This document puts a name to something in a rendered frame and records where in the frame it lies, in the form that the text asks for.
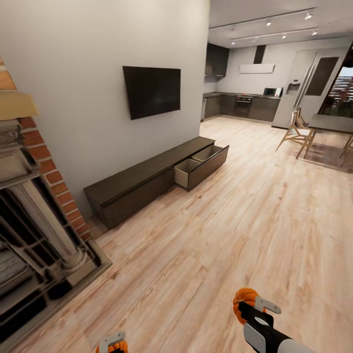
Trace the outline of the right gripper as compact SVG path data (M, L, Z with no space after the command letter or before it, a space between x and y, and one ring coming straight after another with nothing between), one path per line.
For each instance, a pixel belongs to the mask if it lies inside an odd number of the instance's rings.
M259 310L256 310L254 308L254 306L252 305L249 305L248 303L245 303L245 302L240 302L239 303L239 311L242 312L241 314L241 317L247 321L249 321L250 317L253 315L253 314L257 314L261 317L263 317L266 321L267 321L267 326L270 326L273 328L273 324L274 324L274 318L272 315L269 315L268 313L266 313L265 311L264 312L261 312Z

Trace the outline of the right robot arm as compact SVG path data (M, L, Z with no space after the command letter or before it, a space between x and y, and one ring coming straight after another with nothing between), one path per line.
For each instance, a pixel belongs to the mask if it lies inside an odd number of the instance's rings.
M273 328L274 318L264 310L281 314L281 308L268 300L256 296L255 305L239 303L244 324L244 338L258 353L318 353L300 342Z

